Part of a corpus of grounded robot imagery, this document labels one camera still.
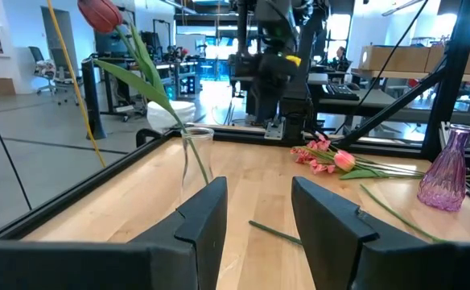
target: clear glass vase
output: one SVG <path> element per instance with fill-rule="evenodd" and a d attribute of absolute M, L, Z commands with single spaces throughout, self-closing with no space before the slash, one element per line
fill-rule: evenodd
<path fill-rule="evenodd" d="M 181 131 L 181 138 L 183 152 L 185 153 L 185 166 L 179 203 L 183 204 L 207 184 L 205 177 L 208 183 L 212 181 L 210 153 L 213 145 L 213 130 L 203 127 L 190 127 L 187 128 L 187 133 Z M 200 157 L 204 170 L 201 170 L 197 156 Z"/>
<path fill-rule="evenodd" d="M 450 138 L 419 184 L 418 199 L 425 205 L 458 211 L 466 197 L 464 153 L 470 126 L 451 125 Z"/>

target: purple glass vase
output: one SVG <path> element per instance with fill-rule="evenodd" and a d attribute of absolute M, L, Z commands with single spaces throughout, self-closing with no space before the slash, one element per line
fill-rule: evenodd
<path fill-rule="evenodd" d="M 470 126 L 450 125 L 450 138 L 419 184 L 418 199 L 425 205 L 458 211 L 466 197 L 464 152 Z"/>

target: tulip leaf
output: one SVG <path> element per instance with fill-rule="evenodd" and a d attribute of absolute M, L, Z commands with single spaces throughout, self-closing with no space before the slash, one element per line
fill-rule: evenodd
<path fill-rule="evenodd" d="M 158 74 L 158 70 L 153 64 L 153 60 L 149 57 L 149 52 L 147 52 L 146 44 L 142 41 L 140 34 L 137 33 L 137 28 L 133 23 L 131 26 L 131 35 L 133 36 L 135 42 L 135 49 L 138 55 L 138 66 L 142 72 L 149 79 L 149 82 L 158 90 L 160 93 L 165 95 L 165 89 L 163 88 L 162 80 Z"/>
<path fill-rule="evenodd" d="M 175 116 L 175 112 L 172 109 L 171 103 L 167 99 L 167 96 L 157 91 L 151 84 L 146 83 L 142 78 L 137 77 L 132 72 L 125 70 L 115 64 L 110 64 L 102 60 L 95 60 L 94 62 L 108 73 L 113 74 L 121 81 L 124 81 L 126 84 L 136 88 L 142 95 L 159 104 L 171 115 Z"/>
<path fill-rule="evenodd" d="M 381 170 L 371 169 L 358 169 L 353 170 L 349 173 L 344 174 L 340 177 L 341 180 L 351 180 L 358 178 L 389 178 L 390 174 L 387 174 Z"/>

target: red tulip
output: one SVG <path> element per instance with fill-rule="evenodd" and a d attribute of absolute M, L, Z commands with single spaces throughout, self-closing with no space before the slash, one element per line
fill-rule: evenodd
<path fill-rule="evenodd" d="M 338 168 L 346 172 L 350 172 L 355 167 L 356 163 L 355 156 L 343 150 L 339 150 L 333 156 L 333 162 L 335 162 Z"/>
<path fill-rule="evenodd" d="M 78 0 L 77 5 L 90 26 L 100 33 L 110 33 L 122 24 L 121 12 L 110 0 Z"/>

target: yellow cable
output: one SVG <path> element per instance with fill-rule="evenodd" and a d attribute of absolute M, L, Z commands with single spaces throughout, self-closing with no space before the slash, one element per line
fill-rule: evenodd
<path fill-rule="evenodd" d="M 74 74 L 74 69 L 72 68 L 71 59 L 68 57 L 67 47 L 65 46 L 64 37 L 61 35 L 58 21 L 56 21 L 55 11 L 52 9 L 51 0 L 47 0 L 47 6 L 49 7 L 49 12 L 51 13 L 51 18 L 52 18 L 52 22 L 55 25 L 56 33 L 58 34 L 58 38 L 60 39 L 61 47 L 64 50 L 65 61 L 67 62 L 68 69 L 70 70 L 70 73 L 71 73 L 72 82 L 74 83 L 74 90 L 76 91 L 76 95 L 77 95 L 77 101 L 80 104 L 81 115 L 83 116 L 83 120 L 85 121 L 85 126 L 87 128 L 87 132 L 89 133 L 90 142 L 92 142 L 93 149 L 96 151 L 97 157 L 99 157 L 99 161 L 101 161 L 101 166 L 105 168 L 106 167 L 105 161 L 103 160 L 103 157 L 101 156 L 101 153 L 99 152 L 99 148 L 97 147 L 96 140 L 93 138 L 92 130 L 90 130 L 89 118 L 86 114 L 85 107 L 83 106 L 83 100 L 81 99 L 80 88 L 77 86 L 76 75 Z"/>

